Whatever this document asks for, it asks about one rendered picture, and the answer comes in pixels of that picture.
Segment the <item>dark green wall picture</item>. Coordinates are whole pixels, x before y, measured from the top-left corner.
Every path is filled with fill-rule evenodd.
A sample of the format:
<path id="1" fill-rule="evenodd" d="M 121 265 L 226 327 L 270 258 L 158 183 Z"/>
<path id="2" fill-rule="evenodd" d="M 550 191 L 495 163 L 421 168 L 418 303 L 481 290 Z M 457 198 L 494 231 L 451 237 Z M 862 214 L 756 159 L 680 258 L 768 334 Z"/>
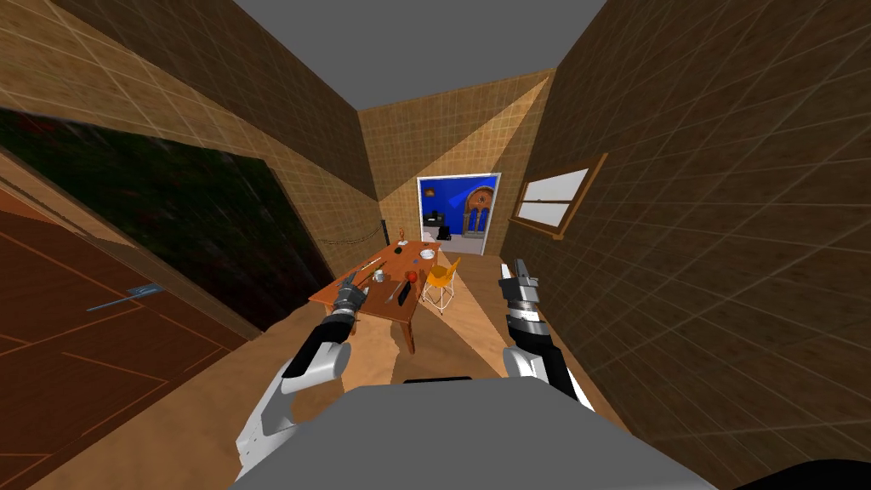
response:
<path id="1" fill-rule="evenodd" d="M 0 147 L 260 330 L 332 281 L 259 159 L 2 107 Z"/>

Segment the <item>white framed doorway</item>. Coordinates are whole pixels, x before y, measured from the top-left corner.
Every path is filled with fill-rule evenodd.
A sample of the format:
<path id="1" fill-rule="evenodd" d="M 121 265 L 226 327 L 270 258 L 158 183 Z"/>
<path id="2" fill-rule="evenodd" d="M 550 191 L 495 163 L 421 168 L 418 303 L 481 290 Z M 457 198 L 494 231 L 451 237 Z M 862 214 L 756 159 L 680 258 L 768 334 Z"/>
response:
<path id="1" fill-rule="evenodd" d="M 419 229 L 423 242 L 444 253 L 482 255 L 501 174 L 418 178 Z"/>

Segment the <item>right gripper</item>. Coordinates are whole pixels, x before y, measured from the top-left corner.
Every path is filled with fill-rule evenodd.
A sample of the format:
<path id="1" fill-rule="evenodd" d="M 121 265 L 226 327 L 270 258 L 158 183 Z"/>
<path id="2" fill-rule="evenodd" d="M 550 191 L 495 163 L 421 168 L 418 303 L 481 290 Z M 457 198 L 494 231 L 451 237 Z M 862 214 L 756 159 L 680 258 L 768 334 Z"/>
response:
<path id="1" fill-rule="evenodd" d="M 506 264 L 501 264 L 500 270 L 503 279 L 499 280 L 499 286 L 509 306 L 539 302 L 538 280 L 530 275 L 523 259 L 515 259 L 516 277 L 511 277 Z"/>

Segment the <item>brown panelled door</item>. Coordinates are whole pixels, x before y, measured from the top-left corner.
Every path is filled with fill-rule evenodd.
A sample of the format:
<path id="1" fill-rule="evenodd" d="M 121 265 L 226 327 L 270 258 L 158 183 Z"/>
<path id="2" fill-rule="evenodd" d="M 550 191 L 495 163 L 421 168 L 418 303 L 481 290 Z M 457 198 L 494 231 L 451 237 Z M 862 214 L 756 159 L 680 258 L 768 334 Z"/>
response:
<path id="1" fill-rule="evenodd" d="M 0 490 L 50 471 L 245 342 L 0 188 Z"/>

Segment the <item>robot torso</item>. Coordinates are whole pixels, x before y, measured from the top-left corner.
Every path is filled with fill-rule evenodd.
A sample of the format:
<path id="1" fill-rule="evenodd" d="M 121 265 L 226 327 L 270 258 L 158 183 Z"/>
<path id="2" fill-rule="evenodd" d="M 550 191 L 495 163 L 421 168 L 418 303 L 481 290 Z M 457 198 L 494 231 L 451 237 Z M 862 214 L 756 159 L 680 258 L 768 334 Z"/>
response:
<path id="1" fill-rule="evenodd" d="M 229 490 L 715 490 L 534 377 L 355 388 Z"/>

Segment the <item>brown wooden table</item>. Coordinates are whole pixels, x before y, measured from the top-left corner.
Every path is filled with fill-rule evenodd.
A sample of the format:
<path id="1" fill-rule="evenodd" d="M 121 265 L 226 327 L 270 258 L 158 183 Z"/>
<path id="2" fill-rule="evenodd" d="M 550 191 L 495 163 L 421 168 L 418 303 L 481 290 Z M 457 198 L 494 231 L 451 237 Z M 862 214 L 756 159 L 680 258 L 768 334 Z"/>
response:
<path id="1" fill-rule="evenodd" d="M 435 251 L 433 259 L 423 259 L 419 255 L 420 251 L 426 248 Z M 332 305 L 339 290 L 338 284 L 350 273 L 359 271 L 356 276 L 356 284 L 360 289 L 369 288 L 367 300 L 363 304 L 360 314 L 397 323 L 401 327 L 408 350 L 414 352 L 412 317 L 420 300 L 425 280 L 436 264 L 439 249 L 440 245 L 435 242 L 410 241 L 403 246 L 393 242 L 371 257 L 354 265 L 349 271 L 341 272 L 336 280 L 314 293 L 308 300 L 324 306 Z M 385 279 L 380 283 L 373 280 L 373 272 L 378 268 L 385 273 Z M 397 297 L 407 281 L 406 274 L 409 271 L 417 274 L 417 281 L 413 283 L 404 305 L 399 306 Z"/>

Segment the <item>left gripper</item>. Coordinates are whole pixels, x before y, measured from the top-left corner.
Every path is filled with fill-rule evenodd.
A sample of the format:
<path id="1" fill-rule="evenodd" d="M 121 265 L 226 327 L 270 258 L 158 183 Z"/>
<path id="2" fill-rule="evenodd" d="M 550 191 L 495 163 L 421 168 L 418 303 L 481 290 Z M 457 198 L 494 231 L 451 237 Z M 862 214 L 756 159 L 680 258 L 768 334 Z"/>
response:
<path id="1" fill-rule="evenodd" d="M 333 311 L 342 314 L 355 314 L 365 303 L 368 294 L 368 287 L 360 289 L 356 284 L 356 276 L 359 271 L 350 273 L 339 284 L 339 290 L 336 299 L 333 302 Z"/>

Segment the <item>wooden framed window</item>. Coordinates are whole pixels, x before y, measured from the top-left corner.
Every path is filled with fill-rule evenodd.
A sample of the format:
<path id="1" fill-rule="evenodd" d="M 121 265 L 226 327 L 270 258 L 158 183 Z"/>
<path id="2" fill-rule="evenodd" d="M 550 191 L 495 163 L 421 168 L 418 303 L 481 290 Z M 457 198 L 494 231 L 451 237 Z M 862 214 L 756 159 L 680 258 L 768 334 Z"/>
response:
<path id="1" fill-rule="evenodd" d="M 510 221 L 563 240 L 607 158 L 601 153 L 525 179 Z"/>

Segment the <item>yellow chair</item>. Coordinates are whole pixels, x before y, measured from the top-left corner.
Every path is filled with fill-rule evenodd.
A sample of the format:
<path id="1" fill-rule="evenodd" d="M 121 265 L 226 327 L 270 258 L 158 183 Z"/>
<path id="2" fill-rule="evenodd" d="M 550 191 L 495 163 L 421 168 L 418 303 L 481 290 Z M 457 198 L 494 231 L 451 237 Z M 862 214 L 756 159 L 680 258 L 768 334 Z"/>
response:
<path id="1" fill-rule="evenodd" d="M 460 262 L 461 258 L 457 258 L 449 267 L 434 265 L 425 280 L 421 299 L 433 305 L 441 315 L 455 297 L 454 279 Z"/>

